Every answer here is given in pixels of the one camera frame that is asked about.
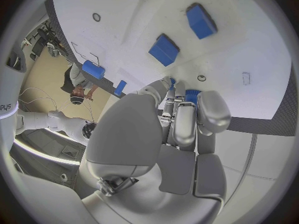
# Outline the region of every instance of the gray shirt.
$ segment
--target gray shirt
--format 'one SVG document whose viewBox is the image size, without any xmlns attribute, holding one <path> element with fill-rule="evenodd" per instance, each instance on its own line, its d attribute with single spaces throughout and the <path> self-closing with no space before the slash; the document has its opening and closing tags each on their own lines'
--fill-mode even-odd
<svg viewBox="0 0 299 224">
<path fill-rule="evenodd" d="M 70 71 L 70 78 L 73 83 L 73 86 L 76 87 L 78 85 L 82 86 L 84 89 L 91 89 L 93 83 L 88 81 L 80 71 L 80 69 L 74 63 L 72 69 Z"/>
</svg>

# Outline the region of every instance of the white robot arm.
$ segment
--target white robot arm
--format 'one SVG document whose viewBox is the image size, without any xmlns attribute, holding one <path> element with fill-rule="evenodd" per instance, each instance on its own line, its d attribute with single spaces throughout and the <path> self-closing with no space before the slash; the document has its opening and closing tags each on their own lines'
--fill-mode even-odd
<svg viewBox="0 0 299 224">
<path fill-rule="evenodd" d="M 24 112 L 19 109 L 16 134 L 27 129 L 49 128 L 51 131 L 64 131 L 70 138 L 86 146 L 95 127 L 94 122 L 83 118 L 69 118 L 63 112 Z"/>
</svg>

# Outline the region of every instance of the beige floor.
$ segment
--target beige floor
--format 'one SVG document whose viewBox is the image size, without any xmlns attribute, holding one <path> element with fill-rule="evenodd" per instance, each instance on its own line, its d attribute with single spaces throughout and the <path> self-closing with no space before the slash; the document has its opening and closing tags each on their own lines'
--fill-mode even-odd
<svg viewBox="0 0 299 224">
<path fill-rule="evenodd" d="M 47 92 L 57 103 L 58 107 L 70 103 L 70 95 L 60 89 L 64 82 L 64 72 L 68 69 L 68 62 L 63 56 L 51 57 L 45 47 L 38 57 L 24 83 L 23 90 L 28 87 L 37 87 Z M 93 102 L 90 102 L 94 120 L 97 121 L 111 94 L 98 88 L 93 94 Z M 36 89 L 27 90 L 21 99 L 30 102 L 46 94 Z M 55 110 L 50 99 L 39 99 L 27 104 L 32 112 L 48 112 Z M 89 111 L 83 105 L 70 104 L 63 110 L 68 117 L 81 117 L 91 120 Z"/>
</svg>

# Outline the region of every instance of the small hole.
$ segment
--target small hole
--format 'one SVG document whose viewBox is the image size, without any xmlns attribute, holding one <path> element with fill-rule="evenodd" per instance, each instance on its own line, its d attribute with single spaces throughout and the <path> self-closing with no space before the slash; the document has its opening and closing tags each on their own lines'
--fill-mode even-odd
<svg viewBox="0 0 299 224">
<path fill-rule="evenodd" d="M 203 76 L 203 75 L 199 75 L 198 77 L 197 77 L 197 79 L 199 80 L 199 81 L 206 81 L 206 77 L 205 76 Z"/>
<path fill-rule="evenodd" d="M 96 21 L 99 22 L 101 20 L 101 16 L 98 15 L 97 13 L 92 14 L 92 18 Z"/>
</svg>

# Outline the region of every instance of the floor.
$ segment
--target floor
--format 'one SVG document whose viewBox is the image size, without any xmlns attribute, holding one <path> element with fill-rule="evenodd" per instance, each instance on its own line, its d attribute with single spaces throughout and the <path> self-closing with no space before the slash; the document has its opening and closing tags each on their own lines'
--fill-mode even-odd
<svg viewBox="0 0 299 224">
<path fill-rule="evenodd" d="M 40 57 L 37 57 L 34 65 L 27 75 L 22 90 L 29 87 L 36 87 L 45 91 L 49 96 L 55 100 L 59 110 L 68 117 L 81 117 L 92 120 L 91 114 L 86 107 L 89 107 L 87 101 L 86 105 L 73 105 L 70 103 L 69 94 L 60 89 L 64 82 L 64 72 L 68 69 L 68 62 L 63 56 L 51 57 L 48 53 L 47 47 L 44 48 Z M 95 121 L 100 117 L 111 94 L 98 88 L 93 94 L 93 102 L 90 102 L 93 119 Z M 25 102 L 31 102 L 40 97 L 47 97 L 42 91 L 36 89 L 27 90 L 21 99 Z M 27 107 L 35 112 L 49 112 L 54 110 L 54 105 L 50 99 L 38 99 Z"/>
</svg>

